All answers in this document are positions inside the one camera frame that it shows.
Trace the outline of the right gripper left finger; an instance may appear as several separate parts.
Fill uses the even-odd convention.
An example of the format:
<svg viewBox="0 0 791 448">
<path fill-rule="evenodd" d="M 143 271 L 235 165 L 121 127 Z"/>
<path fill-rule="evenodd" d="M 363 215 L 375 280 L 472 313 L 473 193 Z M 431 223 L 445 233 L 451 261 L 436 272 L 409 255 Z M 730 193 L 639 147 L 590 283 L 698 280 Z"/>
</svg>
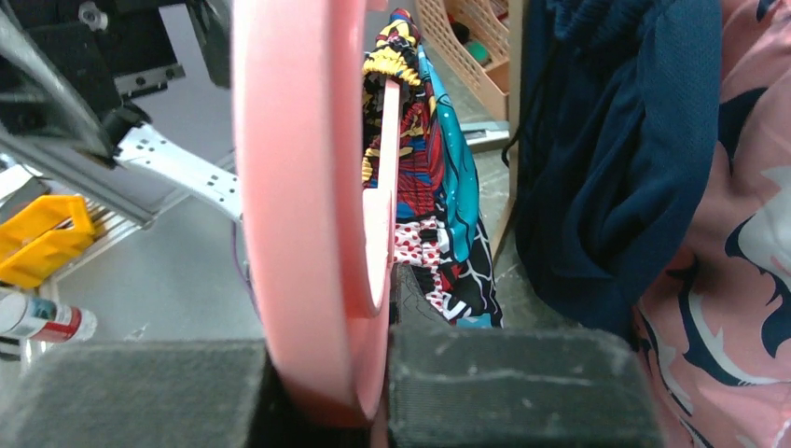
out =
<svg viewBox="0 0 791 448">
<path fill-rule="evenodd" d="M 289 402 L 263 342 L 64 345 L 1 413 L 5 447 L 342 447 Z"/>
</svg>

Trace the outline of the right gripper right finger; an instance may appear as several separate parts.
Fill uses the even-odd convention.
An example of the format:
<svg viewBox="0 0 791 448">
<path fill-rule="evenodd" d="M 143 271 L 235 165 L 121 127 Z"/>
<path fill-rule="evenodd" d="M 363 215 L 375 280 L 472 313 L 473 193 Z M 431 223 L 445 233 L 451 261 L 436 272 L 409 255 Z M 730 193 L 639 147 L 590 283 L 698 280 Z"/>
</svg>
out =
<svg viewBox="0 0 791 448">
<path fill-rule="evenodd" d="M 387 432 L 393 447 L 660 447 L 632 350 L 587 329 L 444 322 L 408 266 L 391 289 Z"/>
</svg>

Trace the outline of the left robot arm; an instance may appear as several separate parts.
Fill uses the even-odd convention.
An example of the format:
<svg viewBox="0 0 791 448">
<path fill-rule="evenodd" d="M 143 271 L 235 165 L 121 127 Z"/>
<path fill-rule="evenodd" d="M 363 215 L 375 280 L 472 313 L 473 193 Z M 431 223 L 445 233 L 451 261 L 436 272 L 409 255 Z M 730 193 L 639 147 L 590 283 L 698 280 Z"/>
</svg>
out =
<svg viewBox="0 0 791 448">
<path fill-rule="evenodd" d="M 107 173 L 153 176 L 240 221 L 235 174 L 178 146 L 136 104 L 185 76 L 163 1 L 5 1 L 1 149 L 133 222 L 154 215 Z"/>
</svg>

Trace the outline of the comic print shorts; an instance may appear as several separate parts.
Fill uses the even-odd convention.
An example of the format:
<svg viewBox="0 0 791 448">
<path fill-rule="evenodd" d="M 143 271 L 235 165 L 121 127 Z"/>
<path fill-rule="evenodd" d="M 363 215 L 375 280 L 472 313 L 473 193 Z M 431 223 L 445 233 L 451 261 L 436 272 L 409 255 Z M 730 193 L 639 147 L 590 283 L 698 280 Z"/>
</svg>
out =
<svg viewBox="0 0 791 448">
<path fill-rule="evenodd" d="M 366 188 L 378 185 L 385 82 L 401 85 L 395 263 L 409 266 L 422 303 L 437 317 L 460 327 L 502 327 L 477 166 L 407 10 L 391 13 L 362 74 Z"/>
</svg>

